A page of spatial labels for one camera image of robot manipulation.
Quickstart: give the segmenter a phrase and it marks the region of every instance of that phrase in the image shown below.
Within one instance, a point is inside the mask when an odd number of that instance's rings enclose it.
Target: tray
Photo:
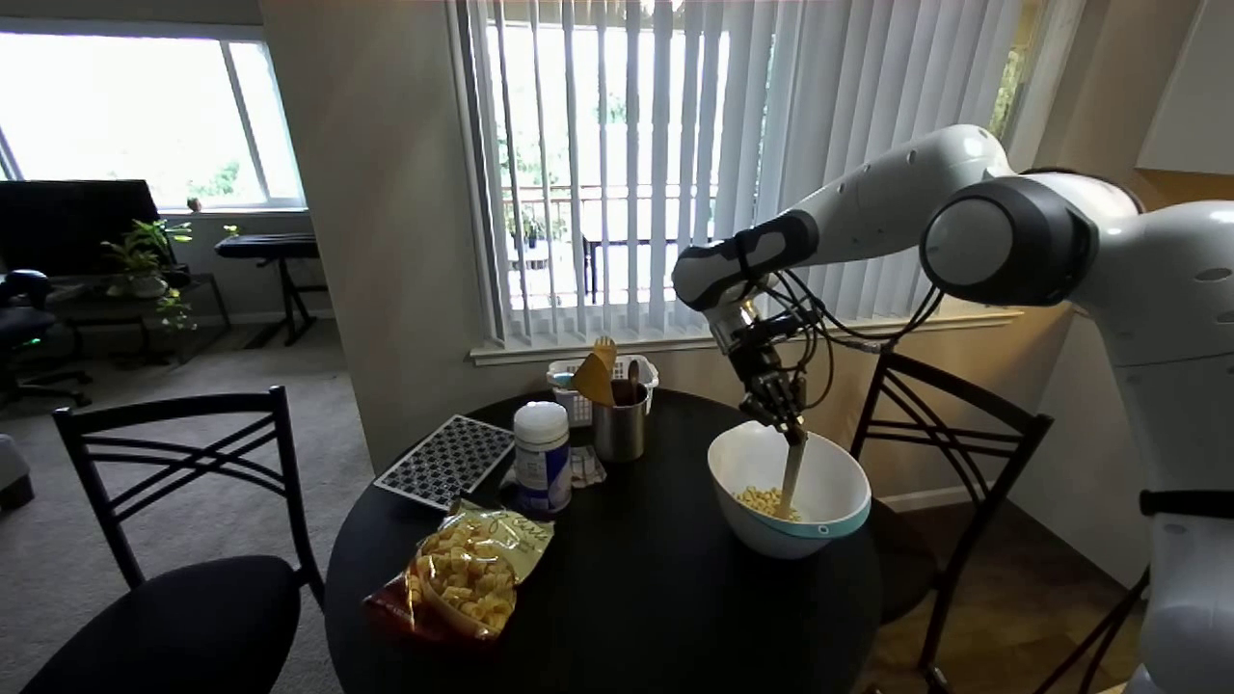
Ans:
[[[427,510],[451,513],[513,452],[513,433],[454,411],[404,452],[374,486]]]

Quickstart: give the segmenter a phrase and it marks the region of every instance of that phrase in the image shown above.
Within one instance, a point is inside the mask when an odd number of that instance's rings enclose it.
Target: packaging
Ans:
[[[527,402],[513,411],[513,486],[523,513],[571,506],[571,417],[558,402]]]
[[[640,387],[647,389],[647,402],[643,402],[643,411],[652,417],[652,396],[657,396],[657,387],[658,387],[658,371],[652,360],[643,353],[616,353],[613,363],[613,381],[629,381],[629,366],[636,363],[636,376]],[[575,363],[546,363],[545,376],[546,376],[546,389],[553,396],[571,411],[571,428],[591,428],[593,424],[593,411],[591,411],[591,402],[575,389],[575,371],[584,366],[584,360]]]

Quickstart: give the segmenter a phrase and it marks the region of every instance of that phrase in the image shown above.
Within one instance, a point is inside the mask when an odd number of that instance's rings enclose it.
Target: lid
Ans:
[[[558,443],[571,435],[571,411],[558,402],[527,402],[513,411],[513,435],[519,443]]]

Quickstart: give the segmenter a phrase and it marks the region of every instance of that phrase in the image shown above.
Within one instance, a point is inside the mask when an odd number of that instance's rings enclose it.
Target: white container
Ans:
[[[640,387],[647,389],[643,411],[652,417],[652,402],[657,402],[657,387],[658,387],[657,363],[643,353],[616,353],[613,376],[629,381],[631,363],[640,371]],[[545,376],[546,376],[553,396],[571,411],[571,428],[591,428],[591,420],[593,420],[591,402],[575,389],[579,366],[584,366],[584,360],[579,363],[546,363]]]
[[[873,513],[873,480],[863,465],[843,446],[815,433],[792,497],[804,521],[764,518],[737,502],[744,489],[783,486],[783,433],[751,420],[737,424],[705,446],[705,465],[719,480],[719,506],[733,536],[770,557],[806,557],[825,545],[851,536]]]
[[[571,417],[558,402],[527,402],[513,411],[513,486],[523,513],[571,506]]]

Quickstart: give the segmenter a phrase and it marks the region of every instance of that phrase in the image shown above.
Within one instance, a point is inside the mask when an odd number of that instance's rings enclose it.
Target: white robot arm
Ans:
[[[792,264],[922,248],[924,272],[985,304],[1082,304],[1147,452],[1152,601],[1133,694],[1234,682],[1234,201],[1138,210],[1081,173],[1012,173],[1000,139],[944,126],[674,264],[750,389],[744,410],[804,433],[804,381],[751,307]]]

